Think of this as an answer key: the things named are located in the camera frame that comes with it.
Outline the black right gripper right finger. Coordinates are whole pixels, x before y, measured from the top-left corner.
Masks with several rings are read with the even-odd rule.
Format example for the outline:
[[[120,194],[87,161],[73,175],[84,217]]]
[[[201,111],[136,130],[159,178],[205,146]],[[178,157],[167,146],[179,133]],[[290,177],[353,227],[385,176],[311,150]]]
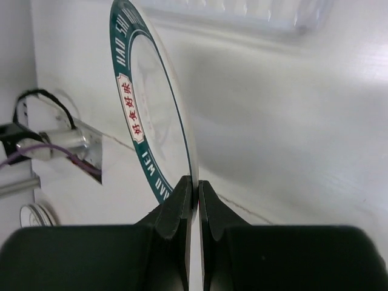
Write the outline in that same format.
[[[353,226],[251,225],[198,188],[205,290],[386,290],[387,267]]]

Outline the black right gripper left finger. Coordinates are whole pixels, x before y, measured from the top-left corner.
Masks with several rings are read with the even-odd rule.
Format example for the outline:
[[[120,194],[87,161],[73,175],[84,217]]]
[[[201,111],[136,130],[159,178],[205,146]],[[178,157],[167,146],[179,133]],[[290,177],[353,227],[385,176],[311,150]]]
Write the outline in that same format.
[[[193,184],[135,224],[26,227],[1,248],[2,290],[187,290]]]

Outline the plate with dark green rim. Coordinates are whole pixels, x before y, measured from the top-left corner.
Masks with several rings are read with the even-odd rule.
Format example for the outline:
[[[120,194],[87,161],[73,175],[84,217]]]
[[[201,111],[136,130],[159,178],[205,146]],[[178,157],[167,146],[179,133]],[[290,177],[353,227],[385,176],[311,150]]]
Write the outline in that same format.
[[[199,183],[193,127],[159,34],[131,1],[113,1],[110,48],[118,96],[146,180],[159,203],[182,176]]]

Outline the white wire dish rack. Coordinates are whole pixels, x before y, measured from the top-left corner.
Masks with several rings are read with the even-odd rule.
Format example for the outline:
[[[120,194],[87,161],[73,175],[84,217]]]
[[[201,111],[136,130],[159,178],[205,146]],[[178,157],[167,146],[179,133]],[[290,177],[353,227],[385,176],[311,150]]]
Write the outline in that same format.
[[[332,1],[137,1],[147,12],[255,30],[305,34],[326,21]]]

